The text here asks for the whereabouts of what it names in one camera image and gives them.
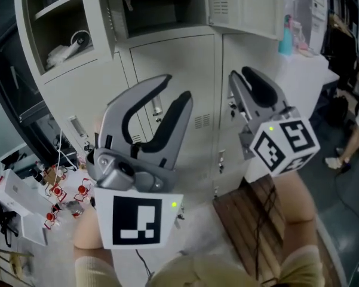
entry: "black bag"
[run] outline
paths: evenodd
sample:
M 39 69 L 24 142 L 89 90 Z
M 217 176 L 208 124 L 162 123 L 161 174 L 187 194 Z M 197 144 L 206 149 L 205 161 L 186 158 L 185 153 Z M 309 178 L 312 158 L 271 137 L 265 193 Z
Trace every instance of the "black bag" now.
M 336 97 L 330 102 L 326 120 L 333 127 L 342 126 L 348 113 L 348 100 L 346 97 Z

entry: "wooden board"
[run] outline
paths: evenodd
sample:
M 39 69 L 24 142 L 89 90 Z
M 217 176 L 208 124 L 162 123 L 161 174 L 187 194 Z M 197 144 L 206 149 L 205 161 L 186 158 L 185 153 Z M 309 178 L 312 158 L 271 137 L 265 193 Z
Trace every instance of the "wooden board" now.
M 258 181 L 242 183 L 240 189 L 214 200 L 214 208 L 226 229 L 238 256 L 247 273 L 255 277 L 256 226 L 263 204 L 273 186 L 271 177 L 264 176 Z M 284 217 L 277 195 L 274 195 L 274 208 L 269 220 L 260 230 L 259 238 L 259 282 L 264 286 L 273 286 L 280 276 L 282 262 L 281 247 L 284 236 Z M 318 236 L 318 247 L 323 262 L 323 274 L 326 286 L 340 286 L 335 266 L 322 239 Z

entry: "person's leg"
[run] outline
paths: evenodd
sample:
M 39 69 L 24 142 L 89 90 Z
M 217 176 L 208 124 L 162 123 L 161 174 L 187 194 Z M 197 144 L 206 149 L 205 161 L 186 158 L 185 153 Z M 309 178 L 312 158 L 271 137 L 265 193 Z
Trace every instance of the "person's leg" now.
M 325 158 L 325 162 L 331 169 L 340 169 L 343 163 L 349 163 L 353 154 L 359 149 L 359 126 L 356 124 L 343 154 L 340 157 Z

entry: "sneaker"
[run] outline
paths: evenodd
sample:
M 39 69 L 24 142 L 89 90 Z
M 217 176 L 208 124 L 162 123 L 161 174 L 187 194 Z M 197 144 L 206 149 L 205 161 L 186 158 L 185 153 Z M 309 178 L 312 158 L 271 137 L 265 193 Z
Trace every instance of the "sneaker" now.
M 325 164 L 331 169 L 340 169 L 342 167 L 342 162 L 338 157 L 326 157 L 324 159 Z
M 344 148 L 336 148 L 335 151 L 337 156 L 341 156 L 344 153 Z

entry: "blue bottle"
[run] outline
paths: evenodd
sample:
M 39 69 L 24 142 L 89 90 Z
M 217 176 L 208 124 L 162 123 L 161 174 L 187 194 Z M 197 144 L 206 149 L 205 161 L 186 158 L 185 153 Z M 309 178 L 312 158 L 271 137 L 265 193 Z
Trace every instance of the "blue bottle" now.
M 286 15 L 284 20 L 284 38 L 279 43 L 279 53 L 286 56 L 292 55 L 291 20 L 291 15 Z

